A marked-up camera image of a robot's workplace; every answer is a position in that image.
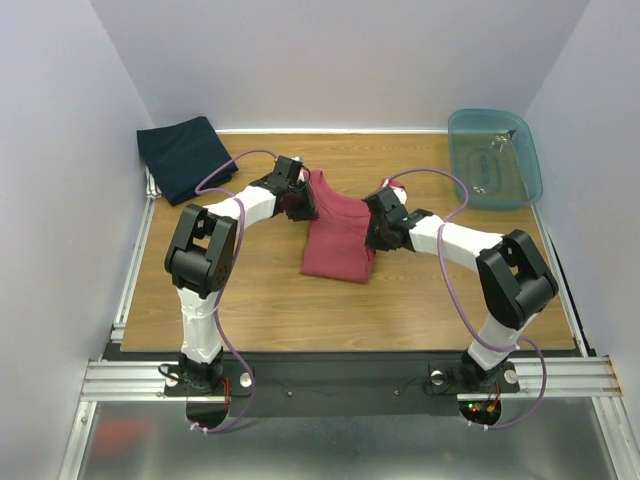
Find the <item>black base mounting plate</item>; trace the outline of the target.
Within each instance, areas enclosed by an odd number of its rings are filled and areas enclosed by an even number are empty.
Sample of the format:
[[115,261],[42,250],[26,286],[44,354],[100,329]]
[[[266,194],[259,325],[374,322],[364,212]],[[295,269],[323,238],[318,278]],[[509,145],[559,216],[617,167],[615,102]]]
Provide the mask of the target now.
[[188,395],[218,396],[220,402],[180,400],[189,420],[216,426],[252,418],[350,417],[426,414],[473,417],[500,410],[500,388],[518,389],[514,365],[500,367],[493,380],[472,389],[460,375],[455,352],[248,353],[239,363],[223,359],[222,384],[198,393],[167,374],[174,362],[158,362],[169,387]]

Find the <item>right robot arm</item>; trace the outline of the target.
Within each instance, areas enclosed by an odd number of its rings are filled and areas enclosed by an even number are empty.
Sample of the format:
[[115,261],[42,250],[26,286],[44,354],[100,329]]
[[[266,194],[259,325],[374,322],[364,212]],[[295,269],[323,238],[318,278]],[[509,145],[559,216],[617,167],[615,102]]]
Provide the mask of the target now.
[[461,359],[460,378],[472,390],[491,384],[518,346],[524,329],[558,294],[558,284],[532,238],[522,230],[506,235],[447,222],[430,211],[410,212],[385,186],[364,199],[370,213],[366,245],[381,251],[406,249],[448,260],[478,275],[488,317],[472,333]]

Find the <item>folded navy tank top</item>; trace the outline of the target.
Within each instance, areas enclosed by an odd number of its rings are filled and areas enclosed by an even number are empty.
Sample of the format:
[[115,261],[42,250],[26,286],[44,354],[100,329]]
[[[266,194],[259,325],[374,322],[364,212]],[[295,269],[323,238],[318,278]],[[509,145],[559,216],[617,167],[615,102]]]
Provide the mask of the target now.
[[196,196],[200,182],[213,174],[206,186],[229,182],[238,167],[204,116],[171,126],[136,132],[139,156],[145,164],[146,194],[165,197],[175,206]]

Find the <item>teal plastic bin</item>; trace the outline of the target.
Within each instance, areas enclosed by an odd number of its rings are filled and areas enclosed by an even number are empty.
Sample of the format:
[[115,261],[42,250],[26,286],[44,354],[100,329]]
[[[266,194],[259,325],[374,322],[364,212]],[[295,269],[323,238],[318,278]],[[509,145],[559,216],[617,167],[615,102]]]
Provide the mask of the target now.
[[494,109],[461,109],[448,119],[451,173],[458,198],[481,210],[516,210],[543,194],[538,156],[528,124]]

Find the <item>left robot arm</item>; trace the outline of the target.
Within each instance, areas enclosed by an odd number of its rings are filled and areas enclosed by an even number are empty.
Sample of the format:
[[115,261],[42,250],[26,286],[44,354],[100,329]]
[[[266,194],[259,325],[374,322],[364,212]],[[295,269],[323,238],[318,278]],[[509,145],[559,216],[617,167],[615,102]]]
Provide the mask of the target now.
[[223,340],[215,318],[246,229],[281,213],[292,221],[317,217],[306,167],[297,157],[277,157],[269,174],[237,194],[216,191],[226,198],[183,209],[164,261],[183,326],[178,367],[167,376],[202,394],[222,384]]

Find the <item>aluminium frame rail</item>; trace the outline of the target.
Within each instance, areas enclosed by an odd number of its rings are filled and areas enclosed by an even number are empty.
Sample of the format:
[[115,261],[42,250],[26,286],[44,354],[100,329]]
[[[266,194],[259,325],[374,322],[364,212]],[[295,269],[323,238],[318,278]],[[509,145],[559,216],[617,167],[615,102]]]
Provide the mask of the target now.
[[[515,358],[518,389],[500,388],[502,399],[534,399],[540,392],[546,399],[620,397],[622,390],[609,359],[600,357],[547,358],[547,381],[542,381],[540,362]],[[169,387],[158,371],[157,361],[98,361],[86,368],[83,401],[204,401],[220,402],[222,397],[188,395]]]

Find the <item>maroon tank top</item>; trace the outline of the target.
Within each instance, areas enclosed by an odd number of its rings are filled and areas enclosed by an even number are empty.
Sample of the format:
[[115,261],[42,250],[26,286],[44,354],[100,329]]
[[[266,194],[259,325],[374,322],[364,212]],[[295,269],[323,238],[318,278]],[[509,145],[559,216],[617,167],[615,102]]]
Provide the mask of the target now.
[[309,174],[318,217],[309,224],[300,273],[364,284],[376,251],[366,246],[370,212],[361,199],[337,193],[321,170]]

